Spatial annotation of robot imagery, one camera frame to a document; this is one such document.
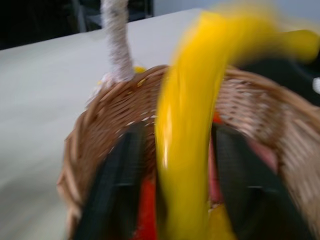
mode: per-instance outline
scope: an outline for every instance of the white rope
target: white rope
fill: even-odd
[[[135,73],[127,42],[128,0],[101,0],[102,26],[112,81],[130,81]]]

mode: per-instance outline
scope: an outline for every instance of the black object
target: black object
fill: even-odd
[[[133,125],[96,172],[74,240],[133,236],[137,225],[144,124]]]
[[[239,240],[313,240],[278,177],[236,130],[215,126],[216,164],[225,207]]]
[[[269,78],[313,105],[320,106],[320,95],[313,90],[314,78],[320,77],[319,55],[313,62],[305,65],[295,59],[266,57],[239,68]]]

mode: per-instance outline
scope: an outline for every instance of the woven wicker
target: woven wicker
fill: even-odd
[[[154,122],[166,70],[157,66],[101,90],[66,138],[57,189],[68,206],[69,239],[98,165],[134,122],[145,122],[145,174],[154,176]],[[319,108],[267,78],[234,68],[227,70],[216,107],[226,124],[275,149],[280,176],[320,239]]]

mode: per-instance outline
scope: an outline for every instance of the white table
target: white table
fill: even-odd
[[[136,65],[170,63],[192,9],[128,24]],[[109,70],[101,30],[0,51],[0,239],[61,240],[64,138]]]

